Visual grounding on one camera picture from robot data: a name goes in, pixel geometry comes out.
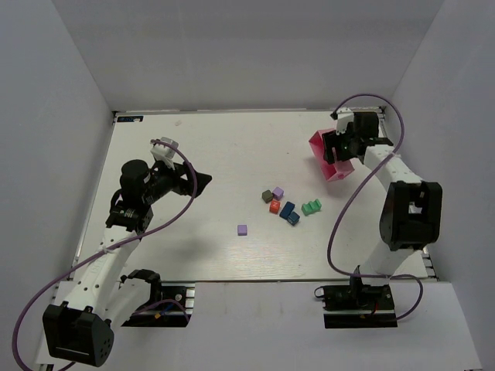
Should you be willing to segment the pink plastic box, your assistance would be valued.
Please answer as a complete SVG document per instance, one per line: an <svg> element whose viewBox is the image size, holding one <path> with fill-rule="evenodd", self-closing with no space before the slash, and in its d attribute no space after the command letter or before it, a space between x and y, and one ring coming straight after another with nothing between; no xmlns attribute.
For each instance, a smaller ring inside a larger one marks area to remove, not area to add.
<svg viewBox="0 0 495 371"><path fill-rule="evenodd" d="M323 135L327 133L333 134L334 132L334 129L318 130L309 139L309 145L314 158L327 182L345 179L354 171L354 167L350 161L329 164L324 159Z"/></svg>

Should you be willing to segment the purple wood cube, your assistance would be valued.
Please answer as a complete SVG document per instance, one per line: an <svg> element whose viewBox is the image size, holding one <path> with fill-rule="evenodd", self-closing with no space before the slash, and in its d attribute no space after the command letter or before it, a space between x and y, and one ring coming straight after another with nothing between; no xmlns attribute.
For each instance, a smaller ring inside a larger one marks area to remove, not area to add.
<svg viewBox="0 0 495 371"><path fill-rule="evenodd" d="M272 191L272 195L275 199L280 200L284 196L284 190L280 187L275 187Z"/></svg>
<svg viewBox="0 0 495 371"><path fill-rule="evenodd" d="M241 224L237 226L237 235L238 236L247 236L248 234L248 226Z"/></svg>

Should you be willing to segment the olive grey wood cube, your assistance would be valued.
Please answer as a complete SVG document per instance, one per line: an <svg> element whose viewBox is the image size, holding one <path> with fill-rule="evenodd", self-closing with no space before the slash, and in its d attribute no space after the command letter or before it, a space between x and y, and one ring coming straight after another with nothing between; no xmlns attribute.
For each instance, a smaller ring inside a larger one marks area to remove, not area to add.
<svg viewBox="0 0 495 371"><path fill-rule="evenodd" d="M268 189L261 194L261 198L265 203L270 203L273 200L273 193Z"/></svg>

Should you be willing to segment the red letter wood cube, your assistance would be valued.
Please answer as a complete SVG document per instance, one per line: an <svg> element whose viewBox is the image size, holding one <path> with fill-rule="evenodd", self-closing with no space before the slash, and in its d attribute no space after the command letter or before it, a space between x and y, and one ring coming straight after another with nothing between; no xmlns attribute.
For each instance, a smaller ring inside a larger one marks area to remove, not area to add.
<svg viewBox="0 0 495 371"><path fill-rule="evenodd" d="M270 213L274 213L274 214L278 214L278 212L280 210L280 206L281 206L281 203L278 200L273 199L270 202L269 212Z"/></svg>

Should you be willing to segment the long dark blue block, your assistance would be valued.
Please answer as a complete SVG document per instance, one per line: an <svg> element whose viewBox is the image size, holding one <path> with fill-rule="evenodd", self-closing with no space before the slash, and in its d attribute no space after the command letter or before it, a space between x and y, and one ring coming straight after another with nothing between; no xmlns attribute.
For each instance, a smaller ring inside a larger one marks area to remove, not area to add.
<svg viewBox="0 0 495 371"><path fill-rule="evenodd" d="M295 208L294 203L286 202L282 210L280 211L279 216L284 220L288 219L289 215L293 212L294 208Z"/></svg>

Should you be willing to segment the green notched wood block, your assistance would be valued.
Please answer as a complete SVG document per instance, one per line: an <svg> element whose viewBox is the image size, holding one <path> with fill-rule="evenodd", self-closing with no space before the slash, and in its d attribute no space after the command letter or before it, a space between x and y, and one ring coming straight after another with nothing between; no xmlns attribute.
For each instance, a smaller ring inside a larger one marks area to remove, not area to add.
<svg viewBox="0 0 495 371"><path fill-rule="evenodd" d="M317 213L322 209L322 203L318 199L314 199L313 201L309 201L307 203L303 203L301 210L305 216L312 215L313 213Z"/></svg>

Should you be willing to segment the small dark blue block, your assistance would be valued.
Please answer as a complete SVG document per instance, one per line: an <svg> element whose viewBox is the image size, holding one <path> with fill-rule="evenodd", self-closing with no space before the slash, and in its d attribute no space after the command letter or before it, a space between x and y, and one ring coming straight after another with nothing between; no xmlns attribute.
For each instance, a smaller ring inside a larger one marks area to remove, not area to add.
<svg viewBox="0 0 495 371"><path fill-rule="evenodd" d="M287 221L292 226L295 226L300 221L300 215L297 212L291 212L287 217Z"/></svg>

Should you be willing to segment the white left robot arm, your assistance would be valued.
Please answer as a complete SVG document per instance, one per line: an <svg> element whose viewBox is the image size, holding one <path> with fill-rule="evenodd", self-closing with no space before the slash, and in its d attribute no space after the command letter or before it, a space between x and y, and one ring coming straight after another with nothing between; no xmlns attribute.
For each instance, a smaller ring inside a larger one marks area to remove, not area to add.
<svg viewBox="0 0 495 371"><path fill-rule="evenodd" d="M61 304L49 305L43 313L52 357L102 366L117 329L139 308L162 300L159 274L141 269L123 275L122 270L152 221L152 204L169 192L198 196L212 179L185 163L166 160L149 167L135 159L122 166L97 258Z"/></svg>

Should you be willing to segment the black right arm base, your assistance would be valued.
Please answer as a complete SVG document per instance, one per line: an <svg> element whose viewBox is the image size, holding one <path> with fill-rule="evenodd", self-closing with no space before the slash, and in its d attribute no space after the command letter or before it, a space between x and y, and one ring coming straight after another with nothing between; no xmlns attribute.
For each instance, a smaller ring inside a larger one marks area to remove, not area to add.
<svg viewBox="0 0 495 371"><path fill-rule="evenodd" d="M362 288L350 284L325 285L317 287L314 296L323 303L326 329L398 327L389 285Z"/></svg>

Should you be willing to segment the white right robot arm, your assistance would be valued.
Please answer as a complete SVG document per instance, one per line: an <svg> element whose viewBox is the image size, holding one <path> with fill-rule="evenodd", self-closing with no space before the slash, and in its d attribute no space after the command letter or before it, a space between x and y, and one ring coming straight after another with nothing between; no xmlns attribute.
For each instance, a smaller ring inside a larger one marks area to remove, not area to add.
<svg viewBox="0 0 495 371"><path fill-rule="evenodd" d="M370 286L384 286L416 250L439 238L442 187L416 175L381 137L374 112L344 108L331 114L336 129L323 135L324 160L336 165L353 158L370 169L387 192L379 220L381 241L353 275Z"/></svg>

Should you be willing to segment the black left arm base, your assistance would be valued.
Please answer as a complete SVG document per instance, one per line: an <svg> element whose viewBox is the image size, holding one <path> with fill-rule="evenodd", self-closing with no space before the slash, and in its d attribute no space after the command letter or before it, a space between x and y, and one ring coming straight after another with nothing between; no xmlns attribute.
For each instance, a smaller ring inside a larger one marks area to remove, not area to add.
<svg viewBox="0 0 495 371"><path fill-rule="evenodd" d="M154 271L141 269L120 277L119 288L127 283L145 282L147 301L127 320L124 327L185 328L191 318L195 299L195 284L169 283Z"/></svg>

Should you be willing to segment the blue label left corner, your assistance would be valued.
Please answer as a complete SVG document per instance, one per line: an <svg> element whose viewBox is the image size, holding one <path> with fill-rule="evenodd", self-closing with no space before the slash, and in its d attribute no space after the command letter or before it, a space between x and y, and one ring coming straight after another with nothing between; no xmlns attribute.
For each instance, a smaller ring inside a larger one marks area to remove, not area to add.
<svg viewBox="0 0 495 371"><path fill-rule="evenodd" d="M143 116L119 116L117 122L142 122Z"/></svg>

